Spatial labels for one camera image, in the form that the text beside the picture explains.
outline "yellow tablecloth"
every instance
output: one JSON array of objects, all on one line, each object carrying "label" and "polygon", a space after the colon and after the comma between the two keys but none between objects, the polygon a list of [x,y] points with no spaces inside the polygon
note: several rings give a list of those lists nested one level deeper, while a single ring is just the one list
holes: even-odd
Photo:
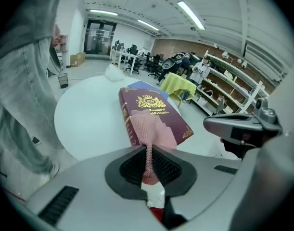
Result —
[{"label": "yellow tablecloth", "polygon": [[167,92],[169,97],[174,100],[179,100],[178,95],[188,91],[190,95],[187,100],[190,100],[195,95],[196,85],[179,75],[169,73],[161,84],[161,90]]}]

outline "person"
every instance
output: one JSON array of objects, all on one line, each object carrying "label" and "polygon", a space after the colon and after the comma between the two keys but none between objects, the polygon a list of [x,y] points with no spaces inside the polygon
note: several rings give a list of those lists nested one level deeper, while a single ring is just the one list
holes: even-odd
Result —
[{"label": "person", "polygon": [[[199,86],[204,78],[210,73],[210,58],[204,57],[201,62],[196,63],[194,67],[190,67],[192,69],[192,74],[190,75],[189,81],[194,83],[196,86]],[[186,102],[190,93],[187,91],[184,93],[183,102]]]},{"label": "person", "polygon": [[58,3],[24,0],[0,36],[0,145],[48,179],[57,174],[59,163],[42,155],[28,132],[53,149],[63,149],[54,128],[57,102],[43,70],[49,47],[61,38],[54,26]]},{"label": "person", "polygon": [[[189,69],[189,68],[193,68],[193,65],[191,64],[189,58],[191,57],[190,54],[185,53],[184,57],[182,58],[182,65],[181,67],[183,67],[184,69]],[[176,73],[179,69],[179,65],[178,64],[174,64],[171,68],[169,69],[163,69],[161,75],[158,77],[156,84],[160,85],[161,80],[164,78],[164,76],[171,72],[171,73]]]}]

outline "trash can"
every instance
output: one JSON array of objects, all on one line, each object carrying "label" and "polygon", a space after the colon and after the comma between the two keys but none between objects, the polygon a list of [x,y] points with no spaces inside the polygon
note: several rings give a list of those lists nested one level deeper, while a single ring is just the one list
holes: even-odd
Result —
[{"label": "trash can", "polygon": [[64,74],[60,74],[58,76],[58,80],[59,80],[59,84],[61,88],[66,88],[69,86],[69,82],[68,82],[68,74],[64,73]]}]

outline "pink mesh fabric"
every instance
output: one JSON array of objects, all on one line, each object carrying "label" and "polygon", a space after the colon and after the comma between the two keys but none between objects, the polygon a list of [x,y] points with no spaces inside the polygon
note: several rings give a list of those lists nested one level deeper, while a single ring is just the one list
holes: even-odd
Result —
[{"label": "pink mesh fabric", "polygon": [[132,110],[131,122],[140,144],[147,146],[146,166],[142,182],[155,185],[159,182],[152,166],[152,145],[176,149],[177,142],[171,131],[158,115],[152,115],[149,110]]}]

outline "person in white shirt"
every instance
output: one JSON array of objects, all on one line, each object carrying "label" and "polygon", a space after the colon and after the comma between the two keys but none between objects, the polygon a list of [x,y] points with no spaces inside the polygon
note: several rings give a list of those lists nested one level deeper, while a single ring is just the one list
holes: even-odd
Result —
[{"label": "person in white shirt", "polygon": [[[194,67],[190,67],[192,69],[192,74],[189,78],[189,81],[194,83],[196,86],[199,86],[204,78],[206,78],[210,73],[209,67],[210,58],[204,57],[203,60],[199,63],[196,63]],[[184,94],[183,101],[185,102],[189,97],[189,92],[187,91]]]}]

